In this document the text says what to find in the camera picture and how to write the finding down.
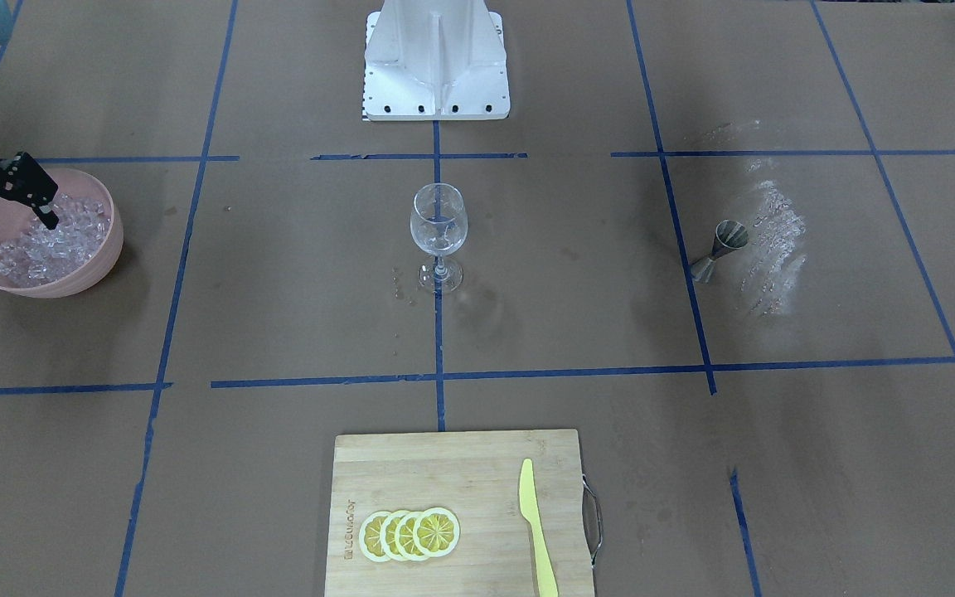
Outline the clear ice cubes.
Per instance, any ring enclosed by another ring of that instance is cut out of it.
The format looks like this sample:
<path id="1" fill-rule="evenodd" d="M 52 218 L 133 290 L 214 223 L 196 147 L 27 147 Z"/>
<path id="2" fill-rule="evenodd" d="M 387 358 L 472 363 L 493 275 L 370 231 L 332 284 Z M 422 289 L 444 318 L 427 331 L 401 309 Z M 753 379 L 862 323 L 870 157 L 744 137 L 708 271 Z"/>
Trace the clear ice cubes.
<path id="1" fill-rule="evenodd" d="M 31 288 L 57 282 L 94 257 L 109 235 L 109 204 L 95 197 L 57 194 L 52 209 L 56 230 L 31 218 L 16 238 L 0 243 L 0 275 L 14 286 Z"/>

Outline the steel double jigger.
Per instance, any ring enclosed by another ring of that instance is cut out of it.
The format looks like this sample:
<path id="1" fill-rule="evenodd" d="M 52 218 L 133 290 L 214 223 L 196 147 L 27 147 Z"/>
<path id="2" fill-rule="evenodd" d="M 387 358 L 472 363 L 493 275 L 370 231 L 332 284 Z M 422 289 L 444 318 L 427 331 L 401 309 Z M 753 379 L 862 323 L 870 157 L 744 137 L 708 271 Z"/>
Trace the steel double jigger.
<path id="1" fill-rule="evenodd" d="M 722 220 L 714 231 L 711 250 L 689 265 L 689 273 L 694 283 L 706 284 L 713 277 L 717 260 L 736 250 L 743 249 L 749 239 L 746 226 L 735 220 Z"/>

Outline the clear wine glass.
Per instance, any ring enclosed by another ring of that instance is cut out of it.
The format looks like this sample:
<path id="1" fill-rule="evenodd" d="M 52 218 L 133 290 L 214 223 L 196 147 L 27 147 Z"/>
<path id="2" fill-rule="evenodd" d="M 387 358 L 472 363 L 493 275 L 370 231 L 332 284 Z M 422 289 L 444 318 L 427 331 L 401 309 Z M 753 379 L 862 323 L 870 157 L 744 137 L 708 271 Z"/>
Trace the clear wine glass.
<path id="1" fill-rule="evenodd" d="M 448 294 L 461 286 L 465 273 L 453 255 L 467 239 L 468 215 L 455 186 L 433 182 L 417 190 L 410 208 L 410 235 L 427 254 L 419 267 L 420 288 L 429 294 Z"/>

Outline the pink bowl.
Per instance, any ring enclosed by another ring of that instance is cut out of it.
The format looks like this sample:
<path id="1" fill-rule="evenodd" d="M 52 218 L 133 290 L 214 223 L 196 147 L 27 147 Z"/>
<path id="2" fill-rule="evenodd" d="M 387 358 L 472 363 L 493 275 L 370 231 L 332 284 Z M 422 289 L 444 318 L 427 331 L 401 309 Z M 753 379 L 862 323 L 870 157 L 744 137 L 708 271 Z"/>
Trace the pink bowl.
<path id="1" fill-rule="evenodd" d="M 74 167 L 48 173 L 58 186 L 53 230 L 29 207 L 0 199 L 0 290 L 8 294 L 79 294 L 109 275 L 123 248 L 123 222 L 109 189 Z"/>

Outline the lemon slice one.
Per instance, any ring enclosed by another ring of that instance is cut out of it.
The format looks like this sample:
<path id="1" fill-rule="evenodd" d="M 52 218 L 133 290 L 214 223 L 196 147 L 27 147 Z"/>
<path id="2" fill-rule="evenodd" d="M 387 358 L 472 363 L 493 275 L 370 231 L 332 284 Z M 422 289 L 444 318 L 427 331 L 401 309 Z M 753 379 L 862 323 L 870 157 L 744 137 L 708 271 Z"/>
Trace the lemon slice one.
<path id="1" fill-rule="evenodd" d="M 359 547 L 369 561 L 382 563 L 391 560 L 381 540 L 381 529 L 389 516 L 390 511 L 376 511 L 361 523 Z"/>

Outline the lemon slice two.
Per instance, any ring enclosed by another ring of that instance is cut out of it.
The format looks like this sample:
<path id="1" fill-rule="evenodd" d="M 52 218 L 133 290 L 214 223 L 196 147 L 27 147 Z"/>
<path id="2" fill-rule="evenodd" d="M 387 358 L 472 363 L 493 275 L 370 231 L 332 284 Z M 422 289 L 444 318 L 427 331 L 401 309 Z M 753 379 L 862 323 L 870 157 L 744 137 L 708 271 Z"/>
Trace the lemon slice two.
<path id="1" fill-rule="evenodd" d="M 384 518 L 384 521 L 380 527 L 379 533 L 379 542 L 383 550 L 384 556 L 390 559 L 391 561 L 406 561 L 408 559 L 403 556 L 402 548 L 398 543 L 398 526 L 400 525 L 402 518 L 407 517 L 411 514 L 409 510 L 401 509 L 390 512 Z"/>

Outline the lemon slice three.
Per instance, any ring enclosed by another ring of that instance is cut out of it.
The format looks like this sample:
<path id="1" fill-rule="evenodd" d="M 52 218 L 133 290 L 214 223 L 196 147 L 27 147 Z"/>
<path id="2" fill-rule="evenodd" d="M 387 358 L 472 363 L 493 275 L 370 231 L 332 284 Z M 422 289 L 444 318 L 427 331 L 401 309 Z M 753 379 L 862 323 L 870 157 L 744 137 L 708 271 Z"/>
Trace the lemon slice three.
<path id="1" fill-rule="evenodd" d="M 395 525 L 395 550 L 406 561 L 425 561 L 428 556 L 422 552 L 414 539 L 414 530 L 422 517 L 421 512 L 408 512 L 402 515 Z"/>

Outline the lemon slice four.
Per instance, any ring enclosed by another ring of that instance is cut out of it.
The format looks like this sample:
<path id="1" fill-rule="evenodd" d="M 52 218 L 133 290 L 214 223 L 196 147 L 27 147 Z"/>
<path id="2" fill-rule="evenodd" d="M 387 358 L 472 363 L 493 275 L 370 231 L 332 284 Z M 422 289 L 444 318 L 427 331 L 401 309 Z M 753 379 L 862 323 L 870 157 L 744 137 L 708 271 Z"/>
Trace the lemon slice four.
<path id="1" fill-rule="evenodd" d="M 454 551 L 461 536 L 461 522 L 446 507 L 429 507 L 418 514 L 412 531 L 414 548 L 427 558 L 444 558 Z"/>

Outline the bamboo cutting board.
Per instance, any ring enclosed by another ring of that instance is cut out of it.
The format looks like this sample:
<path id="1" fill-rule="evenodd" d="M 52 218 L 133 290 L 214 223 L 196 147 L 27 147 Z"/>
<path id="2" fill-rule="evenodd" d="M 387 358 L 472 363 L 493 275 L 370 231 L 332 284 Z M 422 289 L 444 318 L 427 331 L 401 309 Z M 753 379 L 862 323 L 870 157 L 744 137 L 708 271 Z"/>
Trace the bamboo cutting board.
<path id="1" fill-rule="evenodd" d="M 576 430 L 345 434 L 333 456 L 327 596 L 538 596 L 518 499 L 524 458 L 560 596 L 595 595 Z M 373 512 L 429 507 L 461 522 L 447 556 L 375 563 L 361 554 L 361 523 Z"/>

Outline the yellow plastic knife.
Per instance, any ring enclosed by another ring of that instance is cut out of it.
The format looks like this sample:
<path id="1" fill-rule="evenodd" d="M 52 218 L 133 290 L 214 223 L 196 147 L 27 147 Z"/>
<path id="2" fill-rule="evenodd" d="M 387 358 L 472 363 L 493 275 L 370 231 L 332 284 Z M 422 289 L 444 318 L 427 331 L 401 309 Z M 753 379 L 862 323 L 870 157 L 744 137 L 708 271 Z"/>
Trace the yellow plastic knife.
<path id="1" fill-rule="evenodd" d="M 521 461 L 516 490 L 518 490 L 520 513 L 530 529 L 537 594 L 538 596 L 560 596 L 543 531 L 541 508 L 536 493 L 534 464 L 530 458 L 524 458 Z"/>

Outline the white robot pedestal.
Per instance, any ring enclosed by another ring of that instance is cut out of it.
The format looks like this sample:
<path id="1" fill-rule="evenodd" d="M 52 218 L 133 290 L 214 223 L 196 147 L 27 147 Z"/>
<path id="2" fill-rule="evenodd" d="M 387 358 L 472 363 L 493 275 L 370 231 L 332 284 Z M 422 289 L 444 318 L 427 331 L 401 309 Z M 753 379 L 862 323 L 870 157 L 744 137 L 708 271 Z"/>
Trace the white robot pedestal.
<path id="1" fill-rule="evenodd" d="M 363 119 L 509 117 L 503 20 L 484 1 L 385 1 L 365 34 Z"/>

